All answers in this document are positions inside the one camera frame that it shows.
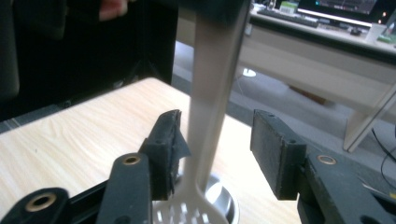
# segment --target office desk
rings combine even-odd
[[[112,162],[136,152],[163,112],[182,111],[185,135],[189,100],[150,78],[0,135],[0,217],[34,190],[60,187],[74,196],[106,180]],[[213,167],[238,199],[240,223],[300,222],[296,202],[276,200],[249,138],[247,125],[226,117]]]
[[[181,10],[177,40],[193,46],[194,17]],[[239,62],[355,112],[344,148],[353,151],[377,119],[396,122],[396,49],[345,31],[311,28],[250,12]]]

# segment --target metal spatula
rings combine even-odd
[[[216,154],[242,43],[249,2],[236,23],[225,26],[197,16],[188,145],[174,197],[154,204],[154,223],[227,223],[204,192]]]

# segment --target keyboard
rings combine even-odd
[[[274,17],[283,21],[291,21],[294,23],[298,23],[301,25],[317,28],[319,26],[319,23],[316,21],[309,21],[300,17],[292,17],[288,15],[284,15],[282,13],[278,13],[272,10],[267,10],[267,9],[260,9],[257,11],[258,14],[264,15],[264,16],[269,16],[269,17]]]

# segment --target black cable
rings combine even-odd
[[[392,184],[388,181],[387,177],[384,175],[384,164],[385,164],[385,161],[387,160],[387,158],[390,157],[394,162],[396,162],[395,157],[392,155],[392,153],[396,150],[396,148],[394,148],[391,152],[389,152],[389,151],[381,144],[381,142],[378,140],[378,138],[376,137],[376,134],[375,134],[374,129],[372,129],[372,133],[373,133],[373,135],[374,135],[374,137],[375,137],[376,142],[379,144],[379,146],[380,146],[381,149],[385,152],[385,154],[387,154],[387,155],[384,157],[384,160],[382,160],[382,163],[381,163],[381,175],[382,175],[382,178],[384,178],[384,180],[385,180],[393,189],[396,189],[396,187],[395,187],[394,185],[392,185]]]

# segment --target light wood tabletop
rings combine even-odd
[[[187,138],[190,97],[147,78],[0,135],[0,218],[37,189],[73,197],[108,179],[113,161],[136,152],[161,113],[182,111]],[[226,116],[212,172],[237,198],[239,223],[301,223],[296,202],[279,202],[249,150],[251,128]]]

